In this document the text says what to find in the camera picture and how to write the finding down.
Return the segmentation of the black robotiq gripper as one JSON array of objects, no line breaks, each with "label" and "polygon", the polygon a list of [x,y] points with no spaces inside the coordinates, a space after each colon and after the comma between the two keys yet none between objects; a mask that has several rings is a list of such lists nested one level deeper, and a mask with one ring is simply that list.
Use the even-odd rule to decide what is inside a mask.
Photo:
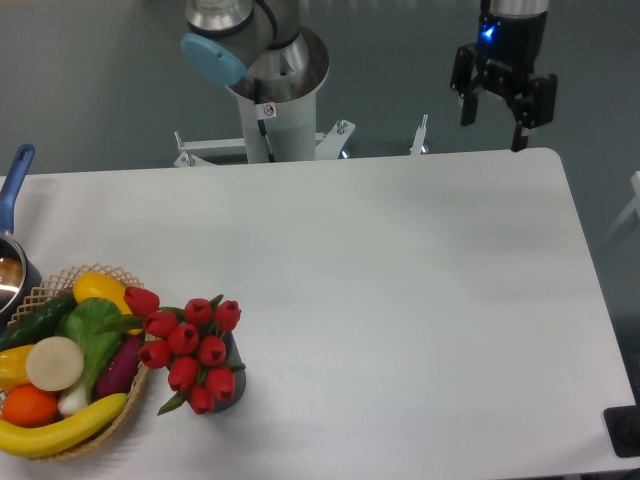
[{"label": "black robotiq gripper", "polygon": [[454,59],[450,88],[462,102],[460,125],[475,122],[480,91],[505,99],[516,121],[513,152],[524,150],[531,133],[554,118],[558,76],[534,72],[546,19],[545,12],[517,15],[483,10],[476,44],[459,47]]}]

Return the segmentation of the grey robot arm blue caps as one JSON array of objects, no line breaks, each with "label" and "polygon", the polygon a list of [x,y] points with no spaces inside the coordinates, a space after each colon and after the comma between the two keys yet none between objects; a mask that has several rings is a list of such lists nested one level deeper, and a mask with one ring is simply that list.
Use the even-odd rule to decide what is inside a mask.
[{"label": "grey robot arm blue caps", "polygon": [[[460,123],[476,119],[489,92],[511,110],[511,149],[554,118],[558,78],[534,71],[544,34],[546,1],[483,1],[473,43],[456,51],[450,88]],[[300,23],[296,1],[189,1],[181,39],[186,61],[235,96],[249,161],[329,159],[340,155],[353,127],[339,122],[316,136],[316,93],[329,73],[324,42]]]}]

